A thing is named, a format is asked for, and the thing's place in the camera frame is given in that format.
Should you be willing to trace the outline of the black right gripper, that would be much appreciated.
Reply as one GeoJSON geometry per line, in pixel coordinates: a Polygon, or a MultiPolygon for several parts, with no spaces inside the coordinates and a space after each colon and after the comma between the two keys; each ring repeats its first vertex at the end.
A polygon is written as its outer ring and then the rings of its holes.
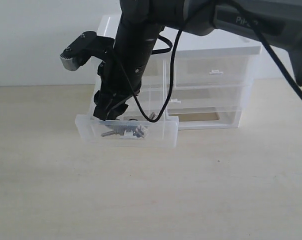
{"type": "Polygon", "coordinates": [[[126,112],[126,101],[138,95],[144,73],[144,55],[128,52],[121,56],[115,49],[107,50],[107,59],[97,69],[100,89],[94,94],[93,116],[99,120],[116,120],[126,112]]]}

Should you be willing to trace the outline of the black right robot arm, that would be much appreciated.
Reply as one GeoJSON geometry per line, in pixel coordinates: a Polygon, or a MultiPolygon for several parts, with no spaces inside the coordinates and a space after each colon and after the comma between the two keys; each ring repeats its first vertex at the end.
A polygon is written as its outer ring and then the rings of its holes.
{"type": "Polygon", "coordinates": [[[205,36],[220,29],[262,43],[302,100],[302,0],[122,0],[107,58],[98,68],[93,115],[115,120],[135,98],[164,28],[205,36]]]}

